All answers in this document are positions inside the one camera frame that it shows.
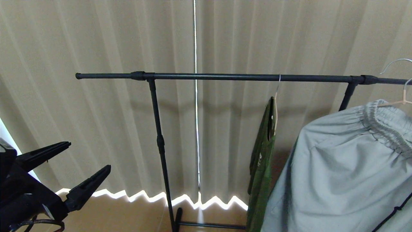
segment beige curtain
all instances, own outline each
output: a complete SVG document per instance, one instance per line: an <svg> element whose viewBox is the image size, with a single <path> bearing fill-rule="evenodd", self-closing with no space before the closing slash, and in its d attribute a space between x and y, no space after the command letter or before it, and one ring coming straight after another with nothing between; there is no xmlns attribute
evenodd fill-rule
<svg viewBox="0 0 412 232"><path fill-rule="evenodd" d="M412 58L412 1L196 1L198 72L379 75ZM385 78L410 78L398 62ZM305 124L336 112L347 84L281 82L274 176ZM202 201L248 202L250 154L276 82L199 81ZM358 86L349 107L395 101L399 85Z"/></svg>
<svg viewBox="0 0 412 232"><path fill-rule="evenodd" d="M1 1L0 117L22 152L59 141L35 169L57 191L106 164L101 188L164 191L148 84L75 73L194 72L193 2ZM198 196L194 81L157 81L172 198Z"/></svg>

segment black wire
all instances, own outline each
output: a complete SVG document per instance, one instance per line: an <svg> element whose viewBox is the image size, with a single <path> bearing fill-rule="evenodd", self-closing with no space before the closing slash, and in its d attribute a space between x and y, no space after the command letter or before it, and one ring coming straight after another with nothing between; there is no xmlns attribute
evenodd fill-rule
<svg viewBox="0 0 412 232"><path fill-rule="evenodd" d="M393 208L393 211L391 212L391 214L389 214L389 216L387 216L381 223L379 223L379 225L372 232L378 231L379 228L382 227L383 224L385 224L385 222L387 222L391 217L393 217L398 210L402 210L402 208L406 205L406 203L411 197L412 197L412 192L411 194L409 194L409 196L405 199L405 201L400 206Z"/></svg>
<svg viewBox="0 0 412 232"><path fill-rule="evenodd" d="M31 220L36 220L37 219L37 215L34 216ZM28 225L28 227L24 230L24 232L29 232L31 230L31 228L33 228L34 224L30 224Z"/></svg>
<svg viewBox="0 0 412 232"><path fill-rule="evenodd" d="M39 219L39 220L30 220L30 221L24 221L20 224L17 225L17 229L24 226L24 225L29 225L33 226L34 224L53 224L53 225L59 225L60 228L55 230L54 232L62 232L64 230L64 222L59 222L56 220L52 220L52 219Z"/></svg>

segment black drawstring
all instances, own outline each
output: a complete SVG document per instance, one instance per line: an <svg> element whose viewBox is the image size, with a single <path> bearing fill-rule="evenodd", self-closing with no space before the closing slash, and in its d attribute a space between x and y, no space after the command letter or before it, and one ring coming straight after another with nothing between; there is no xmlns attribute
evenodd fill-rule
<svg viewBox="0 0 412 232"><path fill-rule="evenodd" d="M379 223L379 225L372 232L378 231L379 228L382 227L383 224L385 224L385 222L387 222L393 215L395 215L397 211L402 210L402 208L406 205L406 203L411 197L412 197L412 192L411 194L409 194L409 196L405 199L405 201L400 206L393 208L393 211L391 212L391 214L389 214L389 216L387 216L381 223Z"/></svg>

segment horizontal bar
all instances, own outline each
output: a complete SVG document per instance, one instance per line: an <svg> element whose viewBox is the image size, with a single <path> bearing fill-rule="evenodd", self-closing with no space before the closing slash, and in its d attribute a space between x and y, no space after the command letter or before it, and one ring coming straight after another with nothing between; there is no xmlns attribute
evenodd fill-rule
<svg viewBox="0 0 412 232"><path fill-rule="evenodd" d="M244 225L213 224L213 223L193 223L193 222L179 222L179 225L246 230L246 226L244 226Z"/></svg>
<svg viewBox="0 0 412 232"><path fill-rule="evenodd" d="M279 81L280 74L214 74L214 73L146 73L137 71L133 73L76 73L77 79L134 79L134 80L259 80L259 81ZM281 81L300 81L300 82L335 82L351 83L356 81L358 84L397 84L403 85L405 79L372 78L372 83L363 83L366 76L328 76L328 75L286 75L282 74Z"/></svg>

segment hanging clothes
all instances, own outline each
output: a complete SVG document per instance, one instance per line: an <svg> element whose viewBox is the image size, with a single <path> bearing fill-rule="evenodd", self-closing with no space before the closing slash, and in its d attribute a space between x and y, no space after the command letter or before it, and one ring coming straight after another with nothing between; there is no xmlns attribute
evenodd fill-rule
<svg viewBox="0 0 412 232"><path fill-rule="evenodd" d="M370 102L300 132L262 231L367 232L412 191L412 118Z"/></svg>
<svg viewBox="0 0 412 232"><path fill-rule="evenodd" d="M246 231L260 231L265 217L265 209L271 192L272 152L275 143L274 98L266 105L250 159L250 182L248 188L249 208Z"/></svg>

